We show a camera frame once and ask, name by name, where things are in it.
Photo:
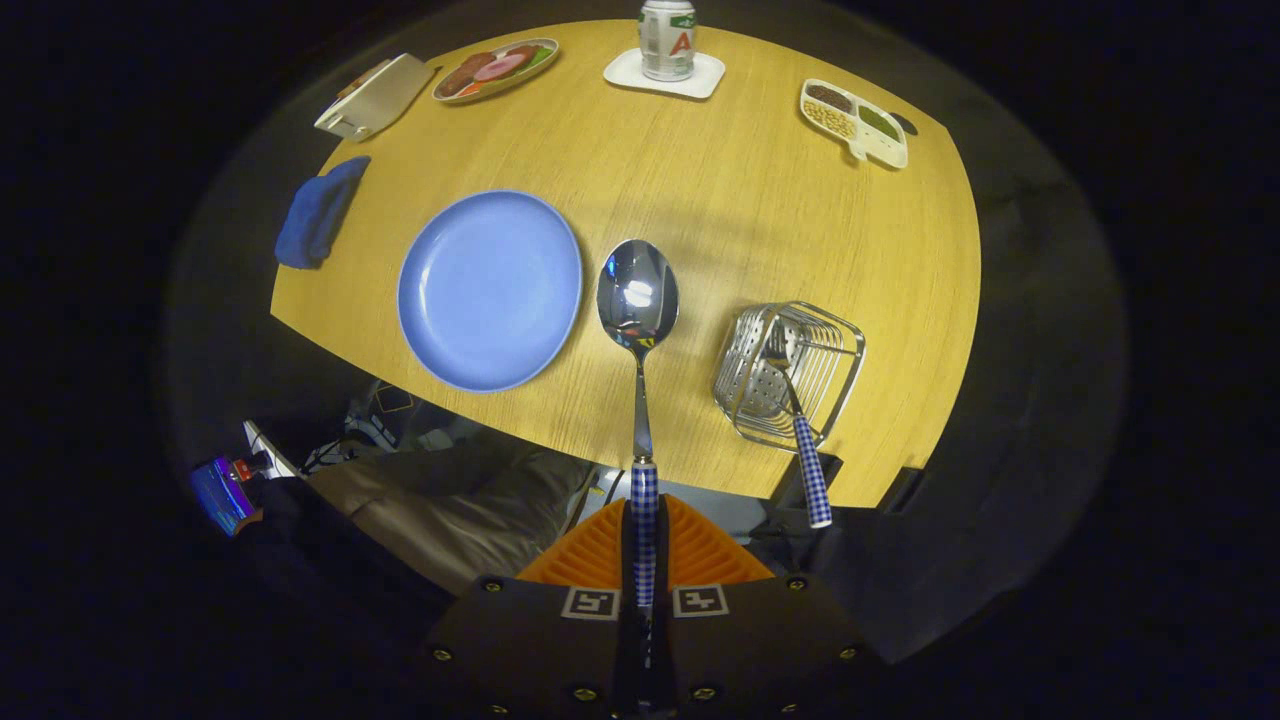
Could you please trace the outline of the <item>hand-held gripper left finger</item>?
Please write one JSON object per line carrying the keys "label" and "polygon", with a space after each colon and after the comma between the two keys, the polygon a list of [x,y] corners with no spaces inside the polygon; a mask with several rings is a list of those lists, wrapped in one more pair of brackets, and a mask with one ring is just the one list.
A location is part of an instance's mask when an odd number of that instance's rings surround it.
{"label": "hand-held gripper left finger", "polygon": [[632,530],[620,500],[553,547],[567,578],[480,577],[426,639],[428,701],[448,719],[635,717],[646,621]]}

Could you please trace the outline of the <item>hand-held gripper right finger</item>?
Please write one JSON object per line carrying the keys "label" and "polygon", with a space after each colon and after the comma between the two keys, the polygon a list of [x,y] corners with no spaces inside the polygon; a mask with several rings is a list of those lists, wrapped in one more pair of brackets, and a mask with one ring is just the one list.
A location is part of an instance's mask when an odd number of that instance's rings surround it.
{"label": "hand-held gripper right finger", "polygon": [[819,578],[772,573],[689,503],[660,498],[655,555],[649,717],[847,717],[881,682]]}

